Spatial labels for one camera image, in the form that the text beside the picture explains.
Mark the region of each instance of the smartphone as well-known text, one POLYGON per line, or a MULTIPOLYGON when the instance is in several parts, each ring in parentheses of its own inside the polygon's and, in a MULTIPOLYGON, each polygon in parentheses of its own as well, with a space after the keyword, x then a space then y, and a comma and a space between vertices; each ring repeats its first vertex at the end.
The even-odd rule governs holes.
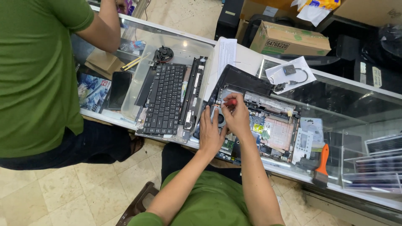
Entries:
POLYGON ((121 110, 124 98, 131 83, 130 72, 113 72, 110 87, 109 110, 121 110))

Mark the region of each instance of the person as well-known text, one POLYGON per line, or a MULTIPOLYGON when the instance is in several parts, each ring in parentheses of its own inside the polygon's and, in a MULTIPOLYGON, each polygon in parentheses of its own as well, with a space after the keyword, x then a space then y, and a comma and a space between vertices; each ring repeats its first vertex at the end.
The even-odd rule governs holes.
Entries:
POLYGON ((116 5, 95 14, 85 0, 8 0, 0 4, 0 167, 60 168, 124 161, 144 143, 126 129, 84 120, 70 35, 114 52, 116 5))
POLYGON ((199 150, 192 154, 173 143, 164 147, 161 190, 129 226, 285 225, 250 130, 243 96, 232 93, 224 101, 230 99, 237 100, 235 109, 222 105, 222 113, 240 141, 241 169, 209 165, 225 140, 227 128, 219 134, 217 110, 211 123, 207 106, 200 118, 199 150))

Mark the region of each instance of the dark pants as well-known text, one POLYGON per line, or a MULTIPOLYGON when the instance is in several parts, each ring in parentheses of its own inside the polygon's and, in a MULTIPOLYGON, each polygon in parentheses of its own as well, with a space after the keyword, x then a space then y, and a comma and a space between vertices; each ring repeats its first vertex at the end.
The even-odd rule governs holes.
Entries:
MULTIPOLYGON (((168 143, 165 145, 162 151, 162 183, 171 173, 181 170, 193 157, 192 152, 178 144, 168 143)), ((241 168, 216 168, 209 164, 205 170, 217 172, 242 184, 241 168)))
POLYGON ((66 128, 63 141, 50 151, 19 158, 0 158, 0 167, 13 170, 61 168, 78 163, 112 164, 131 155, 128 131, 84 119, 79 135, 66 128))

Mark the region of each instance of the green shirt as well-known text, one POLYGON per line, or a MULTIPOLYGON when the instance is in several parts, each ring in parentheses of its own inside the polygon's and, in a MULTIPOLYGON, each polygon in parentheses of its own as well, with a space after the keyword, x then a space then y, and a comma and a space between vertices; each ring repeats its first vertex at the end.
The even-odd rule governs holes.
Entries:
MULTIPOLYGON (((161 189, 178 173, 170 174, 161 189)), ((135 216, 128 226, 137 225, 163 226, 163 222, 157 215, 145 212, 135 216)), ((251 226, 242 186, 219 173, 202 172, 170 225, 251 226)))
POLYGON ((70 34, 94 12, 85 0, 0 3, 0 158, 61 144, 65 127, 82 133, 70 34))

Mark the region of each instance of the laptop keyboard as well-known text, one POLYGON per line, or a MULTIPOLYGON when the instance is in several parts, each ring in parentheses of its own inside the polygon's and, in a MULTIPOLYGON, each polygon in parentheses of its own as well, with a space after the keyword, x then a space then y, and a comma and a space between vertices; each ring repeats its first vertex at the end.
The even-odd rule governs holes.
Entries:
POLYGON ((177 134, 186 70, 187 66, 182 64, 156 66, 143 133, 177 134))

